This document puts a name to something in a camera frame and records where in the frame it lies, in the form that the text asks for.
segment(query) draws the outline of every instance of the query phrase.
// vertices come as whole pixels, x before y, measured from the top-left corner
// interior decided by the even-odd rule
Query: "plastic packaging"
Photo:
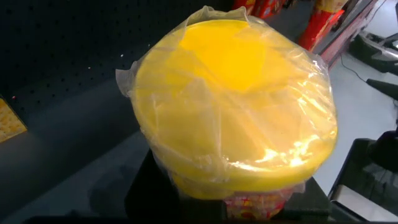
[[[151,149],[191,197],[294,189],[335,145],[321,58],[245,12],[205,6],[116,71]]]

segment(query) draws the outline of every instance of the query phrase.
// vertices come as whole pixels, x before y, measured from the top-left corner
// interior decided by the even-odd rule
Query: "plastic wrap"
[[[243,7],[205,6],[116,79],[154,154],[191,197],[294,189],[335,145],[321,58]]]

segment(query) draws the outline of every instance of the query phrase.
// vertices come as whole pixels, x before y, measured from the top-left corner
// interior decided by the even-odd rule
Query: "clear plastic wrap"
[[[205,6],[116,79],[154,154],[191,197],[294,189],[335,145],[325,64],[243,7]]]

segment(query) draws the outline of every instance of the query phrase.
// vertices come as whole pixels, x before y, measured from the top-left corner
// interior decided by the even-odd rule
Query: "store display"
[[[257,0],[252,15],[265,19],[277,14],[284,3],[285,0]]]
[[[26,131],[25,125],[7,103],[0,98],[0,142],[23,133],[24,131]]]
[[[181,193],[266,219],[330,155],[336,115],[320,57],[244,13],[204,7],[116,78]]]

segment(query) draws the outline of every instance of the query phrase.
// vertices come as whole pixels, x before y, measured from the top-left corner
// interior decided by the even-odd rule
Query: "black display stand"
[[[274,220],[327,221],[331,207],[314,178],[305,184],[305,193],[294,193]],[[226,220],[223,201],[180,200],[170,179],[158,168],[149,151],[124,201],[131,220],[181,220],[215,222]]]

